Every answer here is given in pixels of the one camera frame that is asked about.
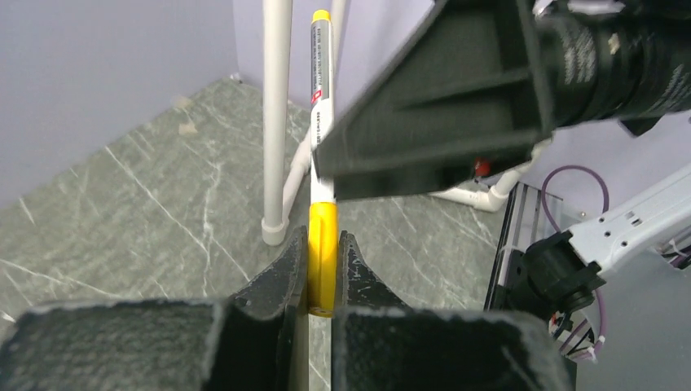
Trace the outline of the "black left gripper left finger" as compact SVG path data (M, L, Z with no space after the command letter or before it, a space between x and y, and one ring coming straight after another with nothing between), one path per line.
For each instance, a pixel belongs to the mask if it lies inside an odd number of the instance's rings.
M306 390L307 232L228 297L52 301L1 346L4 390Z

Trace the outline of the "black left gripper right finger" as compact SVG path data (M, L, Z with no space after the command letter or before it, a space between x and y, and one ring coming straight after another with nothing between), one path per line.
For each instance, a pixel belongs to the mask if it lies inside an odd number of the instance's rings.
M335 390L571 390L571 369L536 317L409 306L343 231L332 316Z

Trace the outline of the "yellow marker cap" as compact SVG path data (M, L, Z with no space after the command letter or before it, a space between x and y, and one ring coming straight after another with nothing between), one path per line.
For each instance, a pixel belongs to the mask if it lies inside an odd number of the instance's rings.
M332 317L338 244L337 205L312 204L308 224L307 294L309 311L318 317Z

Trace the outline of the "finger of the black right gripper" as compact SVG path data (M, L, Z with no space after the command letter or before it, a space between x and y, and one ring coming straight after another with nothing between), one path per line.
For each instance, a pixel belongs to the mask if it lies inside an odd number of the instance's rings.
M529 1L438 1L314 151L339 201L445 191L553 131Z

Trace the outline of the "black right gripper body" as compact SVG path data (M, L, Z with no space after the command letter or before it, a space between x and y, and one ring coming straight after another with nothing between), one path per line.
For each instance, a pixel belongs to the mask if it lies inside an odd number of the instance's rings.
M535 23L556 126L617 120L641 136L690 109L688 1L625 1L598 14L555 1Z

